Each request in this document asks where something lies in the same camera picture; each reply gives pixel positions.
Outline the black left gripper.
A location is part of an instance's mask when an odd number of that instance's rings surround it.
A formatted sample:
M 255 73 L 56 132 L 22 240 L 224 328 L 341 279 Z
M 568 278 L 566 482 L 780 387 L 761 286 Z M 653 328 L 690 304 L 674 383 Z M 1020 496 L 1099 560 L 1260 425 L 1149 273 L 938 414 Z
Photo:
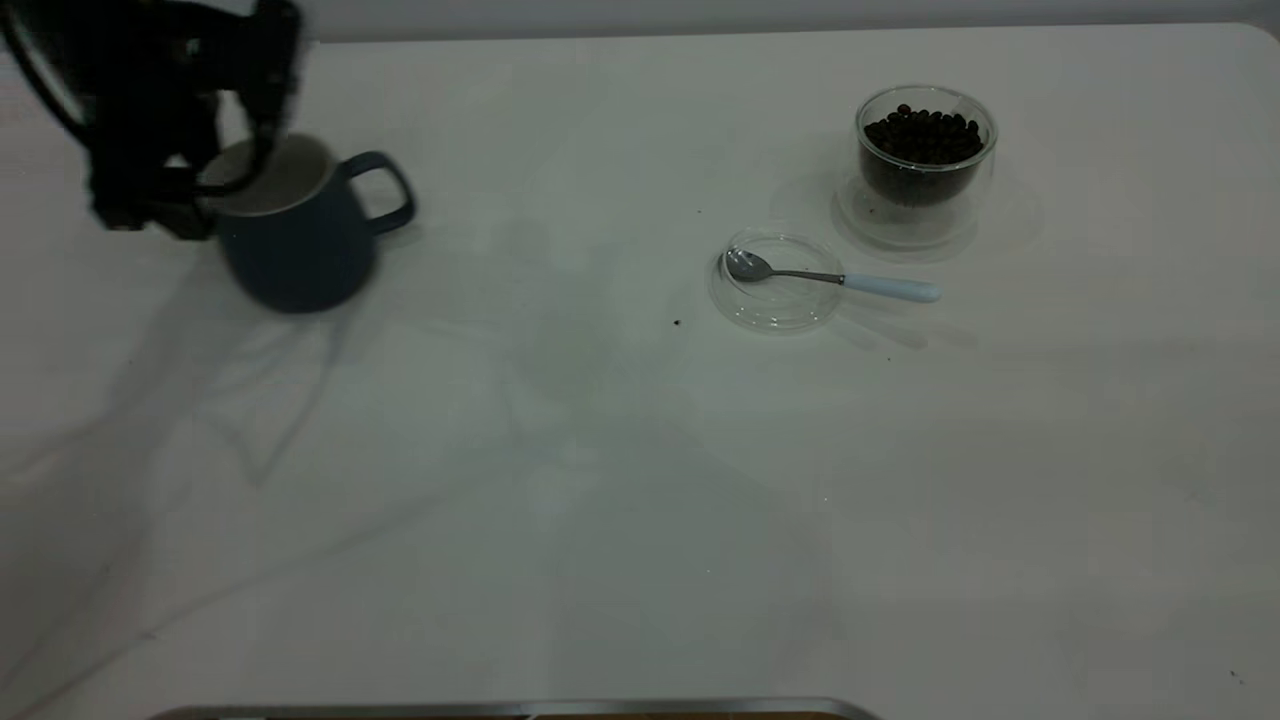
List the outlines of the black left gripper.
M 195 183 L 221 151 L 219 100 L 239 104 L 251 154 L 236 178 L 198 186 L 207 199 L 247 190 L 265 169 L 289 120 L 302 36 L 293 1 L 242 13 L 197 1 L 84 3 L 84 151 L 100 223 L 210 240 L 214 219 Z

